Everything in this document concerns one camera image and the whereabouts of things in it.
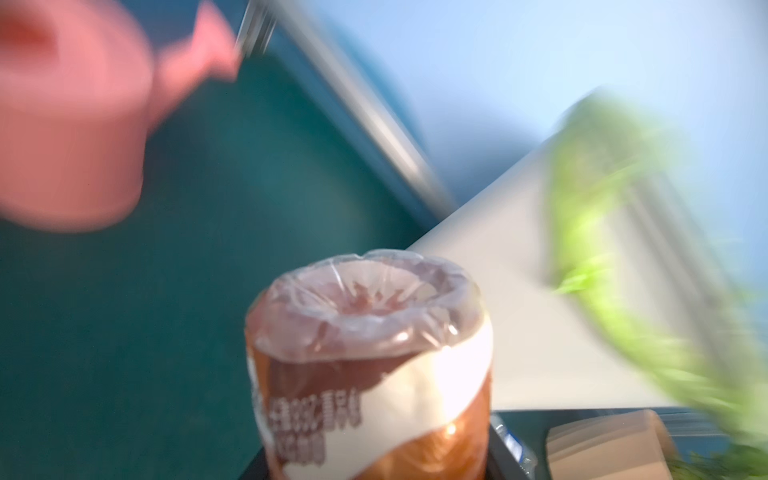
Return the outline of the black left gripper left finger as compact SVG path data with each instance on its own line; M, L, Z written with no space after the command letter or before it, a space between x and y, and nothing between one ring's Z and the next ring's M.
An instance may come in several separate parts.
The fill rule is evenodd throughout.
M253 457L239 476L239 480L270 480L270 472L264 448L261 448Z

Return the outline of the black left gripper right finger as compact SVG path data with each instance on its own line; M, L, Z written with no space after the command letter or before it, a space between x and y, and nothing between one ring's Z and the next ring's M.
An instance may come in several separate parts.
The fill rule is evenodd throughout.
M530 480L501 442L491 424L484 478L486 480Z

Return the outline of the brown coffee bottle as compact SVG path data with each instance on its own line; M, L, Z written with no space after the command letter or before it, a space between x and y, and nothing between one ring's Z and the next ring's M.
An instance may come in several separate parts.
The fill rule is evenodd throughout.
M493 329L469 274L376 250L287 272L245 318L273 479L481 479Z

